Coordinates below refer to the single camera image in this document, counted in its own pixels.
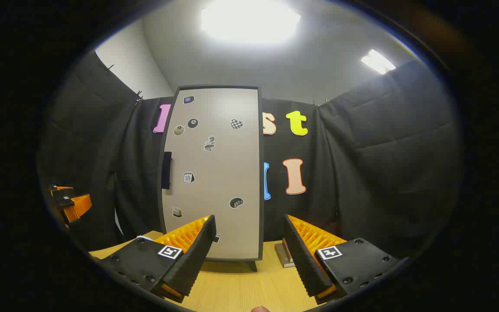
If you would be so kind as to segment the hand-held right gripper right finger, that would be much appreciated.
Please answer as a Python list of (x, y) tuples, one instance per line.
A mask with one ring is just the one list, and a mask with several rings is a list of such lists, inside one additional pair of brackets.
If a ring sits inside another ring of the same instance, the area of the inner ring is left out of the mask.
[(345, 240), (288, 214), (283, 235), (308, 296), (319, 305), (360, 296), (410, 264), (364, 238)]

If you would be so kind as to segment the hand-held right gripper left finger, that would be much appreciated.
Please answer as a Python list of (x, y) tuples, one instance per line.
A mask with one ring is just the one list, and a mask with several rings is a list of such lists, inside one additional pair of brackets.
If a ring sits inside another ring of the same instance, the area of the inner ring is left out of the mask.
[(190, 294), (215, 240), (215, 216), (208, 215), (157, 239), (139, 236), (99, 264), (125, 282), (181, 303)]

